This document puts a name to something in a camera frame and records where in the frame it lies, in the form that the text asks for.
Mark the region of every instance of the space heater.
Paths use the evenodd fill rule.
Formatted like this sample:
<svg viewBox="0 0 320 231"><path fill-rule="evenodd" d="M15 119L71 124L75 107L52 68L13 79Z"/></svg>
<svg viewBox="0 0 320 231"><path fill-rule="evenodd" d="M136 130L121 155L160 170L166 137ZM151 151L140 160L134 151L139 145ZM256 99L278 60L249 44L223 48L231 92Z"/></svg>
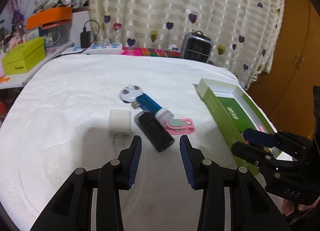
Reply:
<svg viewBox="0 0 320 231"><path fill-rule="evenodd" d="M188 32L183 39L180 58L208 63L212 48L212 40L201 31Z"/></svg>

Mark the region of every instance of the bed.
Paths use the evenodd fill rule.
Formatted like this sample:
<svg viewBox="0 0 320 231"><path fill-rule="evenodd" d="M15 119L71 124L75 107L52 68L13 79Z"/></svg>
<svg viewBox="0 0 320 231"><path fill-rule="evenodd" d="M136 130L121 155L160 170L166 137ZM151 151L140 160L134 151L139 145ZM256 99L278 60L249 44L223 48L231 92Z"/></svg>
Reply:
<svg viewBox="0 0 320 231"><path fill-rule="evenodd" d="M21 231L30 230L74 169L100 168L130 145L131 139L108 137L111 109L138 113L119 98L129 84L140 86L175 118L191 118L196 127L189 135L192 145L220 166L235 169L217 124L196 93L201 78L237 84L223 68L174 58L75 54L45 64L0 129L0 202L12 221ZM124 229L196 230L202 191L187 183L180 136L158 153L134 123L132 132L142 137L143 147L136 183L120 194Z"/></svg>

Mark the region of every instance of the wardrobe handle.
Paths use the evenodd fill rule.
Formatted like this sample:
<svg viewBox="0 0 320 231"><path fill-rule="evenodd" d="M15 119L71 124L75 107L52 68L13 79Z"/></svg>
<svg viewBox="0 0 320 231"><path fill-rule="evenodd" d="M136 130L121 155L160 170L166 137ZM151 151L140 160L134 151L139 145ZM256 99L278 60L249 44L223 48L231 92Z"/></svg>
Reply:
<svg viewBox="0 0 320 231"><path fill-rule="evenodd" d="M299 59L300 59L300 55L297 55L297 56L294 58L294 60L293 60L293 62L292 62L292 65L293 65L293 66L296 66Z"/></svg>
<svg viewBox="0 0 320 231"><path fill-rule="evenodd" d="M302 59L301 59L301 62L300 62L300 64L299 64L298 69L301 69L301 68L302 68L302 64L303 64L304 60L305 60L305 58L302 58Z"/></svg>

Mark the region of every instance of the black heater grille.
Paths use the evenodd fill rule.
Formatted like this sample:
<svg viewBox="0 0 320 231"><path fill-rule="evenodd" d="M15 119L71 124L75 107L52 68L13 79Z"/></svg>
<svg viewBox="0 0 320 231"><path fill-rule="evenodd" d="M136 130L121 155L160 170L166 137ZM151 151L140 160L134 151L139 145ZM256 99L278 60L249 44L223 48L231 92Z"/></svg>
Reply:
<svg viewBox="0 0 320 231"><path fill-rule="evenodd" d="M207 62L210 54L211 44L202 40L191 38L188 40L184 59Z"/></svg>

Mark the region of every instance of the lime green box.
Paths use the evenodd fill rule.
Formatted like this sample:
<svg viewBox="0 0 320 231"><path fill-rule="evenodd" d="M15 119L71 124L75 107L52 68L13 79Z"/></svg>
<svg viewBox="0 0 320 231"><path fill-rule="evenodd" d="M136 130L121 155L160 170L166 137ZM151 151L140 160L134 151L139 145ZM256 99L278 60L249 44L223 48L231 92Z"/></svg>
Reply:
<svg viewBox="0 0 320 231"><path fill-rule="evenodd" d="M27 73L45 58L44 38L28 40L14 47L2 58L6 75Z"/></svg>
<svg viewBox="0 0 320 231"><path fill-rule="evenodd" d="M237 141L244 141L242 132L247 128L258 129L262 126L267 133L276 132L265 115L237 85L201 79L196 90L216 121L229 148ZM276 158L281 151L272 148L271 152ZM234 159L238 167L245 166L254 175L259 173L256 166L238 157Z"/></svg>

